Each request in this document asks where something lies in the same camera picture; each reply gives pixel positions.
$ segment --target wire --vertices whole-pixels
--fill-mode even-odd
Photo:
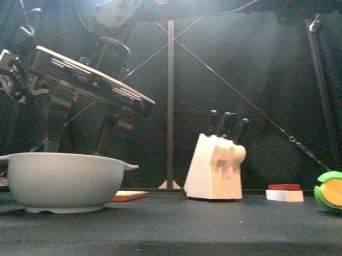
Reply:
[[[250,1],[248,4],[242,5],[241,7],[238,7],[237,9],[234,9],[234,10],[232,10],[232,11],[222,12],[222,13],[216,13],[216,14],[206,15],[206,16],[222,16],[222,15],[233,14],[233,13],[236,13],[236,12],[242,11],[242,10],[246,9],[250,5],[256,4],[256,3],[260,2],[260,1],[261,1],[261,0],[253,0],[253,1]]]
[[[81,10],[79,10],[78,4],[79,4],[79,1],[78,1],[78,0],[74,0],[74,9],[75,9],[77,16],[78,16],[78,18],[79,18],[82,27],[83,27],[83,28],[86,29],[86,31],[89,32],[89,26],[86,25],[85,20],[83,20],[83,18],[82,18]]]
[[[292,143],[303,150],[303,152],[327,169],[331,171],[332,169],[328,165],[316,157],[315,153],[309,150],[309,148],[297,141],[296,137],[291,135],[287,130],[279,125],[279,123],[268,116],[268,114],[260,109],[260,107],[252,102],[252,100],[240,92],[240,90],[228,82],[228,80],[218,74],[218,72],[206,64],[206,62],[196,55],[196,53],[180,42],[178,39],[176,41],[180,45],[188,50],[188,52],[194,56],[194,58],[205,65],[205,67],[214,73],[214,75],[222,80],[222,82],[230,87],[230,89],[240,95],[240,97],[252,105],[252,107],[258,111],[258,113],[269,120],[269,122],[280,129],[280,131],[288,136]]]

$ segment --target white mixing bowl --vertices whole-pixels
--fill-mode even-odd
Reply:
[[[81,213],[101,210],[116,196],[125,170],[121,160],[67,153],[18,153],[9,161],[9,186],[14,198],[33,213]]]

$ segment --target green object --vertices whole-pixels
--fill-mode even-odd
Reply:
[[[342,180],[342,172],[339,171],[329,171],[327,173],[324,173],[320,177],[319,177],[319,181],[325,183],[333,179],[339,179]],[[342,207],[337,207],[333,204],[331,204],[324,196],[323,190],[321,190],[321,186],[316,186],[315,189],[315,195],[316,195],[316,200],[319,202],[319,204],[331,212],[333,213],[342,213]]]

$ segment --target bowl handle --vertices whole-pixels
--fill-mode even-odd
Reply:
[[[125,163],[125,170],[126,171],[136,170],[138,168],[140,168],[140,165],[133,165],[133,164]]]
[[[0,162],[3,162],[3,161],[9,162],[9,160],[10,160],[10,155],[0,156]]]

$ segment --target cutting board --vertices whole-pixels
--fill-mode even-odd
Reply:
[[[144,198],[146,196],[146,191],[122,191],[120,190],[117,195],[114,196],[112,202],[126,202],[130,200],[136,200]]]

